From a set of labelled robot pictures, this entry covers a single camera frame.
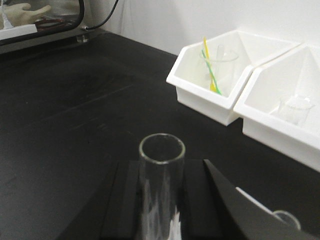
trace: green plastic straw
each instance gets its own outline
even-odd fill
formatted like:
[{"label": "green plastic straw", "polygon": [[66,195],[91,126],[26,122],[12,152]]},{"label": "green plastic straw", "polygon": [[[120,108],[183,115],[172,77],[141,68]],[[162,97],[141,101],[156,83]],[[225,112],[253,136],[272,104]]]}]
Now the green plastic straw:
[{"label": "green plastic straw", "polygon": [[205,54],[205,52],[204,52],[203,49],[201,50],[201,52],[202,52],[202,56],[203,56],[203,58],[204,58],[204,60],[205,60],[206,66],[207,66],[208,69],[209,69],[211,79],[212,79],[213,82],[214,82],[214,86],[215,86],[216,92],[221,95],[221,92],[220,92],[220,90],[219,90],[219,88],[218,88],[218,85],[217,85],[217,81],[216,81],[215,75],[214,75],[214,73],[212,72],[211,66],[210,66],[210,64],[209,64],[209,62],[208,62],[209,60],[206,58],[206,54]]}]

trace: white glove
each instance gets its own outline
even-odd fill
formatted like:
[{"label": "white glove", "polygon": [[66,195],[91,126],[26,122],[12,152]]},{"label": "white glove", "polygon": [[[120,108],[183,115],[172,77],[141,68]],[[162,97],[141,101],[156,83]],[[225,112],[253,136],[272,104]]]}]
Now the white glove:
[{"label": "white glove", "polygon": [[[16,27],[26,24],[33,24],[45,13],[51,10],[51,6],[47,5],[35,11],[28,11],[31,8],[29,3],[19,3],[11,6],[4,6],[4,12],[10,23]],[[4,28],[2,16],[0,17],[0,29]]]}]

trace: black cable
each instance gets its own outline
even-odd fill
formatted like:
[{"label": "black cable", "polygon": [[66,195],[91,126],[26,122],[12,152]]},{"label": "black cable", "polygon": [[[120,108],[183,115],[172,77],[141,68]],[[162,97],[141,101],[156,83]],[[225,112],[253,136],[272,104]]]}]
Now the black cable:
[{"label": "black cable", "polygon": [[87,31],[87,30],[97,29],[97,28],[101,27],[103,24],[105,24],[105,23],[111,18],[112,14],[114,13],[118,2],[119,2],[119,0],[115,0],[115,3],[114,3],[114,5],[113,5],[113,8],[111,9],[111,12],[109,13],[109,16],[108,16],[103,22],[99,23],[98,25],[91,26],[91,27],[85,26],[85,27],[84,27],[84,30]]}]

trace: small glass beaker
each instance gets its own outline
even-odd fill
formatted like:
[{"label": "small glass beaker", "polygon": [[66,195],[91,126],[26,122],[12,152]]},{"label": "small glass beaker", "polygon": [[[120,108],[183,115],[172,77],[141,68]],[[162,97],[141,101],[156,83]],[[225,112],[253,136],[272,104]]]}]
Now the small glass beaker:
[{"label": "small glass beaker", "polygon": [[272,215],[275,216],[280,221],[282,221],[283,223],[291,227],[294,227],[295,229],[301,230],[301,224],[299,220],[290,212],[284,211],[284,210],[276,210],[272,212]]},{"label": "small glass beaker", "polygon": [[167,133],[149,135],[139,145],[142,240],[181,239],[185,151],[184,143]]},{"label": "small glass beaker", "polygon": [[215,77],[221,95],[228,97],[232,91],[235,75],[235,63],[239,55],[233,50],[225,50],[220,44],[216,50],[216,56],[207,59],[201,56]]},{"label": "small glass beaker", "polygon": [[285,96],[280,99],[277,115],[281,119],[301,127],[304,125],[312,107],[314,107],[314,104],[305,96]]}]

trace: white storage tray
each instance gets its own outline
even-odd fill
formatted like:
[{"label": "white storage tray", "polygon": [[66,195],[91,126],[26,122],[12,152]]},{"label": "white storage tray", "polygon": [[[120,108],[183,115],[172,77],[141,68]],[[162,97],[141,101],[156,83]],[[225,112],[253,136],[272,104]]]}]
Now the white storage tray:
[{"label": "white storage tray", "polygon": [[[234,111],[243,116],[244,134],[320,172],[319,66],[320,48],[303,44],[258,67]],[[278,113],[283,96],[297,95],[313,104],[302,124]]]}]

